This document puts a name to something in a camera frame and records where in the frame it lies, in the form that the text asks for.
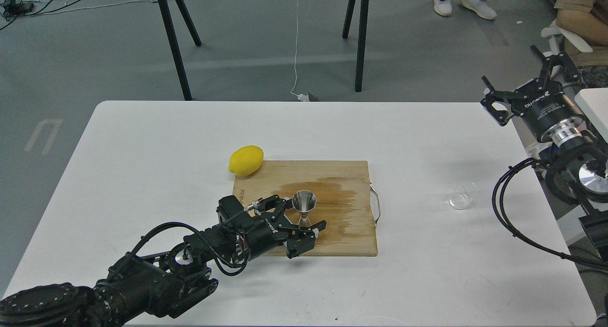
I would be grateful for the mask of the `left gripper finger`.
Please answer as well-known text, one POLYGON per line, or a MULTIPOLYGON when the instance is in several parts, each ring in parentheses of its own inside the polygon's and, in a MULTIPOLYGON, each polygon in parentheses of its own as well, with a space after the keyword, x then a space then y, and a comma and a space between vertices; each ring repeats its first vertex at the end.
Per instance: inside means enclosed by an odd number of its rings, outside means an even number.
POLYGON ((280 224, 278 231, 286 233, 285 237, 280 237, 280 240, 284 241, 283 244, 286 248, 286 256, 289 259, 293 259, 314 249, 315 240, 317 239, 319 232, 325 230, 326 224, 326 220, 319 221, 318 223, 311 225, 311 227, 305 228, 293 224, 290 224, 289 227, 287 225, 282 227, 280 224))
POLYGON ((278 195, 272 195, 267 198, 260 198, 252 201, 245 206, 245 216, 263 217, 265 214, 276 216, 283 214, 286 210, 293 208, 293 202, 290 198, 280 198, 278 195))

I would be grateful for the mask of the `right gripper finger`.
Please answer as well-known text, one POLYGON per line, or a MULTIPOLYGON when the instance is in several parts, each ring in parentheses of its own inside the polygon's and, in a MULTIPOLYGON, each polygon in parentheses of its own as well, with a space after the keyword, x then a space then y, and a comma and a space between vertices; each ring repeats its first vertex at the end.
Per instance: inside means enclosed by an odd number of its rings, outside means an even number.
POLYGON ((520 111, 513 110, 513 105, 516 102, 523 102, 522 93, 497 90, 486 76, 482 76, 481 79, 486 85, 488 93, 480 101, 480 104, 500 126, 506 126, 513 117, 521 115, 520 111))
POLYGON ((551 79, 551 73, 554 67, 560 66, 564 69, 564 78, 567 82, 578 83, 582 80, 582 73, 577 68, 566 52, 558 53, 557 55, 549 54, 545 56, 535 45, 530 45, 532 54, 541 62, 541 71, 538 77, 537 89, 543 91, 547 88, 547 84, 551 79))

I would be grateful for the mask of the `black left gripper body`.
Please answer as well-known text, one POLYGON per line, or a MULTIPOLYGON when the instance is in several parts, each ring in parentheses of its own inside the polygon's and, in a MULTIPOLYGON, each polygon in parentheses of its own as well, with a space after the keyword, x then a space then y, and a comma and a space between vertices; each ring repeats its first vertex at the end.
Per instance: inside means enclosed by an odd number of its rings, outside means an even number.
POLYGON ((280 237, 286 233, 279 232, 278 227, 293 224, 285 212, 272 217, 245 216, 245 206, 234 195, 223 197, 218 204, 216 252, 226 263, 245 263, 276 247, 285 247, 280 237))

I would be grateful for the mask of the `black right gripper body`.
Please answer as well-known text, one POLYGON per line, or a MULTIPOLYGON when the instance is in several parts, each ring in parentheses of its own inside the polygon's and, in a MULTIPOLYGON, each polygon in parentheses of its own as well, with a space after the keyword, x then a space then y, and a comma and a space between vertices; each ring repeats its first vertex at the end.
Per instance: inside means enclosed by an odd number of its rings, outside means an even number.
POLYGON ((560 82, 550 80, 542 87, 539 80, 530 80, 515 92, 522 98, 513 100, 511 111, 539 143, 562 144, 580 134, 584 114, 564 94, 560 82))

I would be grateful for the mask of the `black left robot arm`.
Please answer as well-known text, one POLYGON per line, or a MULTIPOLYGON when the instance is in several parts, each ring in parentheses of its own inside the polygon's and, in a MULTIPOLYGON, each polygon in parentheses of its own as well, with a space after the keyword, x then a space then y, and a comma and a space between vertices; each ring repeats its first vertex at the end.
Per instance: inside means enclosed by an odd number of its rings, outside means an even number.
POLYGON ((219 200, 218 224, 205 230, 170 221, 141 237, 93 288, 69 282, 37 286, 1 301, 3 327, 121 327, 147 313, 176 318, 213 294, 219 281, 207 266, 228 276, 278 246, 294 258, 315 247, 326 221, 310 227, 285 215, 296 199, 278 195, 244 206, 234 195, 219 200))

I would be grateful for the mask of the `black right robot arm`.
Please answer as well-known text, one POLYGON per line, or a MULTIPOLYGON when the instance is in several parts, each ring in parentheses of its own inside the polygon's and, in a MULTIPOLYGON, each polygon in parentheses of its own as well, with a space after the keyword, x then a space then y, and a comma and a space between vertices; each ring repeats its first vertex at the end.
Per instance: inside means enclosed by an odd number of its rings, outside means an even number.
POLYGON ((539 75, 514 91, 495 89, 482 77, 488 92, 480 104, 501 126, 513 118, 523 121, 534 139, 549 144, 546 152, 522 160, 499 178, 492 192, 492 207, 499 222, 515 237, 530 246, 597 271, 607 271, 607 212, 595 207, 607 202, 607 143, 588 129, 589 119, 553 80, 554 67, 562 67, 569 85, 582 82, 582 74, 565 52, 542 53, 535 45, 532 53, 541 62, 539 75), (567 255, 547 248, 519 231, 504 209, 504 195, 510 181, 531 167, 543 176, 549 191, 566 204, 584 212, 580 225, 593 245, 593 258, 567 255))

